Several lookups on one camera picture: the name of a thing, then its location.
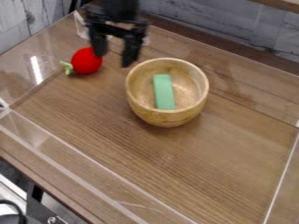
green sponge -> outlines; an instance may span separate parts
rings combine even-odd
[[[157,109],[176,109],[173,100],[172,78],[168,74],[153,75],[153,97]]]

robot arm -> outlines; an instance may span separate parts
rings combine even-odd
[[[137,18],[137,0],[102,0],[99,6],[89,6],[86,24],[90,45],[95,56],[108,52],[108,35],[124,40],[122,67],[128,67],[138,57],[148,23]],[[112,24],[130,24],[129,30]]]

toy apple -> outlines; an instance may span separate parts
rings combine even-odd
[[[61,61],[59,64],[65,67],[66,75],[70,75],[71,72],[77,74],[91,74],[101,67],[102,57],[95,57],[93,49],[85,47],[75,51],[70,58],[70,63]]]

bowl rim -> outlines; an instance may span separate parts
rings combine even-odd
[[[204,88],[204,91],[202,91],[202,93],[201,93],[201,97],[200,97],[200,99],[196,101],[196,103],[193,104],[193,106],[189,106],[188,108],[177,108],[177,109],[172,109],[172,110],[164,110],[164,109],[157,109],[157,108],[148,108],[148,107],[145,107],[144,105],[141,105],[141,104],[138,103],[137,99],[136,99],[136,98],[133,97],[133,95],[130,94],[128,82],[129,82],[129,79],[130,79],[130,77],[132,77],[132,75],[133,75],[136,69],[137,69],[140,66],[142,66],[142,65],[145,65],[145,64],[148,64],[148,63],[150,63],[150,62],[153,62],[153,61],[157,61],[157,60],[178,61],[178,62],[186,64],[188,66],[193,67],[193,68],[200,72],[200,76],[201,76],[201,78],[202,78],[202,80],[204,80],[204,86],[205,86],[205,88]],[[180,112],[182,112],[182,111],[186,111],[186,110],[189,110],[189,109],[196,108],[196,107],[198,106],[198,104],[204,101],[204,99],[206,98],[206,96],[208,96],[208,92],[209,92],[209,81],[208,81],[208,78],[206,78],[205,73],[201,71],[201,69],[200,69],[197,66],[194,66],[190,62],[188,62],[188,61],[185,61],[185,60],[182,60],[182,59],[176,59],[176,58],[157,58],[157,59],[149,59],[149,60],[146,60],[146,61],[138,63],[138,64],[130,69],[130,71],[129,71],[129,73],[128,73],[128,75],[126,75],[126,77],[125,77],[125,93],[126,93],[126,95],[129,96],[130,100],[132,100],[132,101],[133,101],[141,108],[148,109],[148,110],[150,110],[150,111],[153,111],[153,112],[158,112],[158,113],[173,114],[173,113],[180,113]]]

wooden bowl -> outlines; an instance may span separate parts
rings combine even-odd
[[[154,108],[152,78],[154,74],[169,74],[176,109]],[[209,91],[204,72],[180,59],[150,59],[138,64],[125,78],[125,94],[134,114],[158,127],[176,127],[185,124],[202,110]]]

